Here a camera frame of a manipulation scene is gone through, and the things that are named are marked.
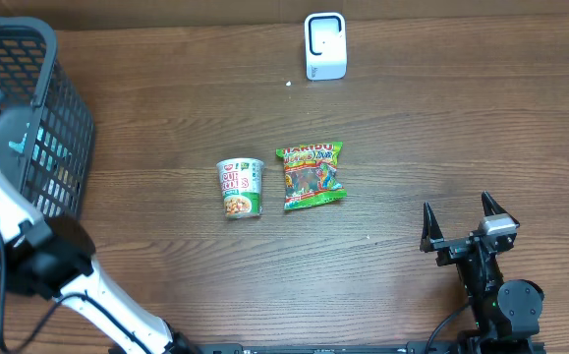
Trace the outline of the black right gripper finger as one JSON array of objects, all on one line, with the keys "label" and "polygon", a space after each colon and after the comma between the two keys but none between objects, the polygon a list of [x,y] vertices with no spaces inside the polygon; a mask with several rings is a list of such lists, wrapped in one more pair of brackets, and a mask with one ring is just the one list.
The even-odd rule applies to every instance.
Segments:
[{"label": "black right gripper finger", "polygon": [[420,250],[422,252],[433,252],[436,244],[444,241],[444,237],[429,202],[424,202],[423,212]]},{"label": "black right gripper finger", "polygon": [[520,226],[520,222],[511,213],[504,209],[488,191],[483,191],[481,198],[485,216],[506,214],[511,218],[517,227]]}]

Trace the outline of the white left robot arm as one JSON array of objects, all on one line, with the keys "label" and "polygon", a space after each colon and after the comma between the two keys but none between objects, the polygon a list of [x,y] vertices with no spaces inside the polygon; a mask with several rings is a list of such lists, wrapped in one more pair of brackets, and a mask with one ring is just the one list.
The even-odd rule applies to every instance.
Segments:
[{"label": "white left robot arm", "polygon": [[95,127],[57,68],[0,64],[0,295],[40,296],[88,319],[118,353],[193,344],[103,270],[79,217]]}]

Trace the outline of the mint green wipes packet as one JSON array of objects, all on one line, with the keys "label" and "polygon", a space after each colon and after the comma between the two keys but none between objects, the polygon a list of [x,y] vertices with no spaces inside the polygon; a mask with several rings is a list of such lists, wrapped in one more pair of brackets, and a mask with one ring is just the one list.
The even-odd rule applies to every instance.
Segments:
[{"label": "mint green wipes packet", "polygon": [[35,146],[31,153],[33,161],[48,172],[60,173],[65,169],[63,163],[68,163],[71,157],[72,153],[63,144],[42,127],[38,128]]}]

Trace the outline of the colourful gummy candy bag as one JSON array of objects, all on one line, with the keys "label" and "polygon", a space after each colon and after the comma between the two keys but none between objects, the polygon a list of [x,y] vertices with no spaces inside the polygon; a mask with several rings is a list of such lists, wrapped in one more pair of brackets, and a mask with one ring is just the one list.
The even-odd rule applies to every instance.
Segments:
[{"label": "colourful gummy candy bag", "polygon": [[342,142],[329,142],[276,151],[283,161],[285,210],[316,207],[347,196],[347,191],[336,178],[342,145]]}]

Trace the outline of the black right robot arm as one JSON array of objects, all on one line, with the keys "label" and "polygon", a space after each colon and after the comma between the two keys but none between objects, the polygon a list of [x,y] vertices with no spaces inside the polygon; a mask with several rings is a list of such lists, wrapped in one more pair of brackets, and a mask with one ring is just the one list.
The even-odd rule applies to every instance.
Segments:
[{"label": "black right robot arm", "polygon": [[[423,205],[420,250],[435,253],[439,266],[455,265],[466,290],[467,302],[432,332],[425,353],[543,353],[532,337],[540,332],[543,290],[524,279],[506,281],[496,257],[511,250],[520,222],[489,192],[482,192],[484,218],[477,229],[460,239],[444,238],[428,202]],[[464,330],[454,341],[437,343],[440,331],[466,309],[476,329]]]}]

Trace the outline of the instant noodle cup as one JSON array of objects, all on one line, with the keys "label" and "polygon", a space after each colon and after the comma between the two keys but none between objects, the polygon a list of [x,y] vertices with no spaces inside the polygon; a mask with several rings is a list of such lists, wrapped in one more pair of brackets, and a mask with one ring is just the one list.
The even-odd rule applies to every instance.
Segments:
[{"label": "instant noodle cup", "polygon": [[225,216],[231,219],[260,216],[263,162],[230,158],[216,164]]}]

